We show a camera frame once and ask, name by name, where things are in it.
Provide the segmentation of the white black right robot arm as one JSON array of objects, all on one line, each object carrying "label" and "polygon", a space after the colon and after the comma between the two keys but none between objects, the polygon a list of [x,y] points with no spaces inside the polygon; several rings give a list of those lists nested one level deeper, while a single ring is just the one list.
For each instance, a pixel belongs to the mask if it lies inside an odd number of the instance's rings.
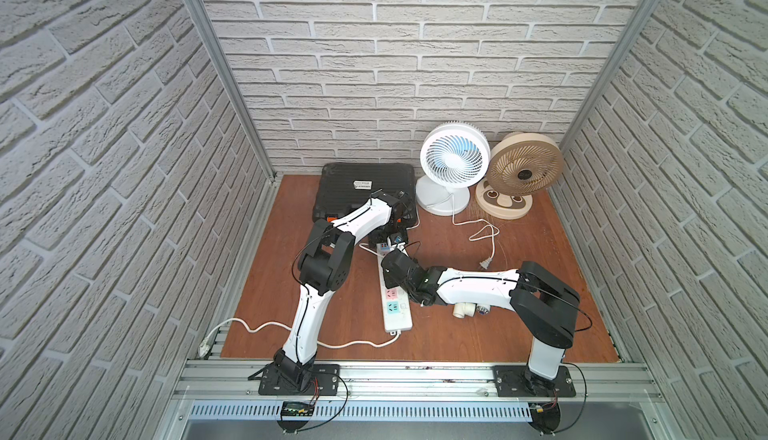
[{"label": "white black right robot arm", "polygon": [[546,268],[525,261],[518,269],[489,272],[428,269],[403,250],[381,262],[387,287],[401,287],[419,305],[476,304],[517,313],[533,336],[527,374],[552,381],[573,346],[580,295]]}]

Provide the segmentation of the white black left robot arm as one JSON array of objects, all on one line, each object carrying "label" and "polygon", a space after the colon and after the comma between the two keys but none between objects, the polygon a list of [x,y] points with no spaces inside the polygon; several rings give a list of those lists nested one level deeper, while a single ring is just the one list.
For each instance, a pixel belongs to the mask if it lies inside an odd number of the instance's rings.
[{"label": "white black left robot arm", "polygon": [[287,340],[273,357],[281,377],[298,390],[311,382],[324,316],[332,296],[348,278],[356,245],[369,236],[405,241],[406,218],[414,208],[407,193],[378,190],[349,214],[314,223],[291,267],[300,285],[295,318]]}]

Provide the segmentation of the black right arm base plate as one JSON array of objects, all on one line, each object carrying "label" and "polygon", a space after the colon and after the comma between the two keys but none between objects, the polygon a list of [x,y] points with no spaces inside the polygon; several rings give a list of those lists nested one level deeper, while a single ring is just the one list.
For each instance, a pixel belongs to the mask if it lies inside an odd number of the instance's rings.
[{"label": "black right arm base plate", "polygon": [[526,365],[495,365],[493,383],[501,398],[574,398],[576,389],[565,365],[560,365],[554,379],[532,373]]}]

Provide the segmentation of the white power strip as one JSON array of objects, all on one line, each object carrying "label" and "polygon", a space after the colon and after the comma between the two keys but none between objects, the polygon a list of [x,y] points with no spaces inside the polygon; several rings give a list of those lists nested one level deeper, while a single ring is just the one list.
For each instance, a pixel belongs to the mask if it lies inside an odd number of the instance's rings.
[{"label": "white power strip", "polygon": [[386,243],[376,245],[384,329],[395,335],[398,332],[411,330],[413,319],[406,292],[399,286],[389,288],[385,284],[382,260],[391,249],[392,247]]}]

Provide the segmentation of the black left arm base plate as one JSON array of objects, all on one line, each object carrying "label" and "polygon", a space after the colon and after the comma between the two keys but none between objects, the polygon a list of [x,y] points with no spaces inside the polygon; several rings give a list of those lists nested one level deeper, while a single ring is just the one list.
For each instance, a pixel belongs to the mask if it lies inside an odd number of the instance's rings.
[{"label": "black left arm base plate", "polygon": [[258,394],[261,396],[335,396],[340,380],[340,365],[314,364],[309,370],[286,373],[275,363],[267,364],[250,377],[259,378]]}]

